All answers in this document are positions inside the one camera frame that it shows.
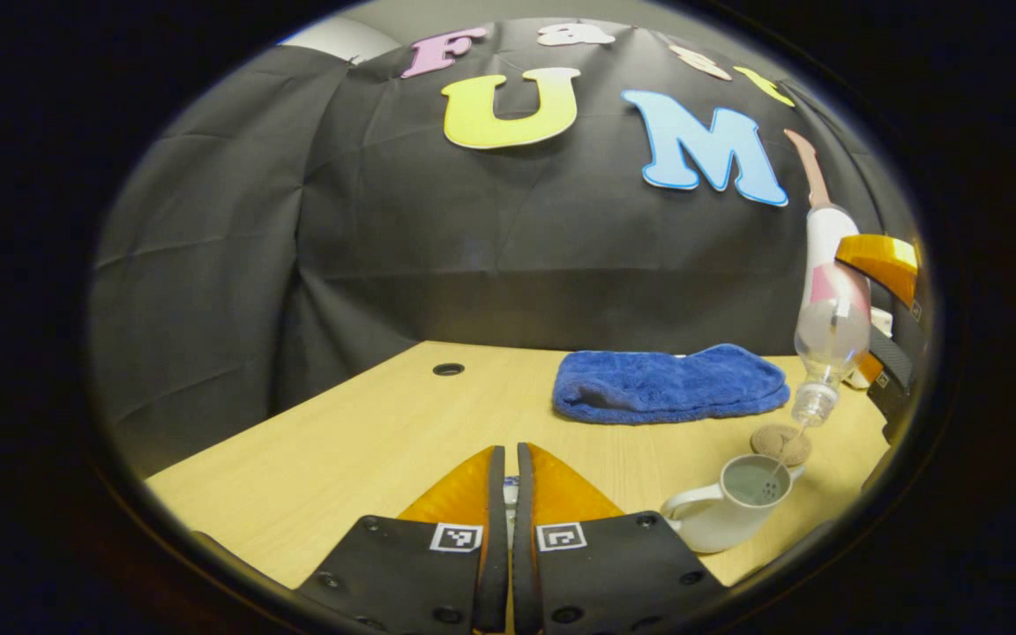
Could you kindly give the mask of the white toaster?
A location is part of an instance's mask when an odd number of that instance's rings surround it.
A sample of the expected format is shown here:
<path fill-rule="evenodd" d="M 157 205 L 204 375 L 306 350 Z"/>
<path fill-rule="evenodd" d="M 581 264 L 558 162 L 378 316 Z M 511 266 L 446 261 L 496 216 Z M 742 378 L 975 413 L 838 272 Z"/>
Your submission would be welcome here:
<path fill-rule="evenodd" d="M 875 326 L 875 329 L 878 329 L 883 333 L 884 337 L 891 340 L 893 337 L 892 313 L 879 307 L 872 307 L 870 310 L 870 321 Z M 844 378 L 844 383 L 858 391 L 867 391 L 870 389 L 871 383 L 883 373 L 883 363 L 874 354 L 866 353 L 860 361 L 858 370 L 851 371 Z"/>

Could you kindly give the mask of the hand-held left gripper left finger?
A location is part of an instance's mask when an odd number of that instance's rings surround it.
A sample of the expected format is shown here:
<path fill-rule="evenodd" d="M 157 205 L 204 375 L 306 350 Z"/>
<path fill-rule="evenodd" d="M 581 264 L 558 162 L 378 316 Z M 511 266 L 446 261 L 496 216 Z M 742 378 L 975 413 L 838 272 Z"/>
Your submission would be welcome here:
<path fill-rule="evenodd" d="M 297 594 L 384 635 L 504 632 L 504 447 L 464 459 L 396 518 L 364 515 Z"/>

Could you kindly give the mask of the white ceramic teacup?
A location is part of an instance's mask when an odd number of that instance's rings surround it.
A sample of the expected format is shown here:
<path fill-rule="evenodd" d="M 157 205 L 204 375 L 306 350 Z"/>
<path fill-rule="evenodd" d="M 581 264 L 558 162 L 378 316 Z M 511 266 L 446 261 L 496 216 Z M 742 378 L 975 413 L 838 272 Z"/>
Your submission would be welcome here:
<path fill-rule="evenodd" d="M 803 465 L 741 455 L 723 465 L 717 482 L 666 499 L 660 515 L 690 550 L 722 552 L 753 537 L 803 474 Z"/>

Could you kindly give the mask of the black backdrop cloth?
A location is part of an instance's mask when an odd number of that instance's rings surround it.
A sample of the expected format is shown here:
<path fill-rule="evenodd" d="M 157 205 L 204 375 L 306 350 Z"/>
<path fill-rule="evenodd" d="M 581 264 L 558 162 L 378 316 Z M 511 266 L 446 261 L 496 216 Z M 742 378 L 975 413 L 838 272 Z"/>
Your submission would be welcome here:
<path fill-rule="evenodd" d="M 858 120 L 709 28 L 267 49 L 168 122 L 110 206 L 98 419 L 149 477 L 425 340 L 789 355 L 810 209 L 790 132 L 860 232 L 918 240 Z"/>

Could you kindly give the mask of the blue towel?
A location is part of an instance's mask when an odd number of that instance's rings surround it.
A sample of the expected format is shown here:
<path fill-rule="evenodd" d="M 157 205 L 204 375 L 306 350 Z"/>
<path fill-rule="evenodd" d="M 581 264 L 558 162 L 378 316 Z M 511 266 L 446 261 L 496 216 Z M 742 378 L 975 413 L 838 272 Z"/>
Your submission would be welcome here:
<path fill-rule="evenodd" d="M 588 423 L 673 423 L 777 410 L 785 371 L 733 343 L 673 356 L 661 351 L 573 351 L 562 359 L 552 407 Z"/>

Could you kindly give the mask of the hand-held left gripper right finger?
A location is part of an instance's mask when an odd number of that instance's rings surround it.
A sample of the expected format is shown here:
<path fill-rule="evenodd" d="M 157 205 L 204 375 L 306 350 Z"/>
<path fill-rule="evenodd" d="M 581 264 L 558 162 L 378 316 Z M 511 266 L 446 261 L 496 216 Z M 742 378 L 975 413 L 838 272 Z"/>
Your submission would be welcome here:
<path fill-rule="evenodd" d="M 517 454 L 516 635 L 669 635 L 728 594 L 657 512 L 625 513 L 539 445 Z"/>

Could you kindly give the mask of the round brown coaster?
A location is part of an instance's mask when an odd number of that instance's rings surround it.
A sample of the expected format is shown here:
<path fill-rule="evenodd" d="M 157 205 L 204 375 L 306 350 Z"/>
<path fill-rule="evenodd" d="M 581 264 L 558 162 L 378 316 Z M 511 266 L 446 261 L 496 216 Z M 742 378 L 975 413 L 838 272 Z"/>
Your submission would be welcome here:
<path fill-rule="evenodd" d="M 803 427 L 765 425 L 751 434 L 751 450 L 763 457 L 777 459 L 782 465 L 802 465 L 813 453 L 813 442 Z"/>

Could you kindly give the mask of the clear plastic water bottle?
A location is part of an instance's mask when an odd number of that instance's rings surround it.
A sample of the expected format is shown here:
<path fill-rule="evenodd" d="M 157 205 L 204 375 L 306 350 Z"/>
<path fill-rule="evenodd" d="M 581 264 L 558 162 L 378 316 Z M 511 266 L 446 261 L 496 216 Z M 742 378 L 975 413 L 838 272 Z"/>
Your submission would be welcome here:
<path fill-rule="evenodd" d="M 859 234 L 841 206 L 814 206 L 807 213 L 803 299 L 795 329 L 805 377 L 791 409 L 803 429 L 826 422 L 844 379 L 870 350 L 870 282 L 836 258 L 843 238 Z"/>

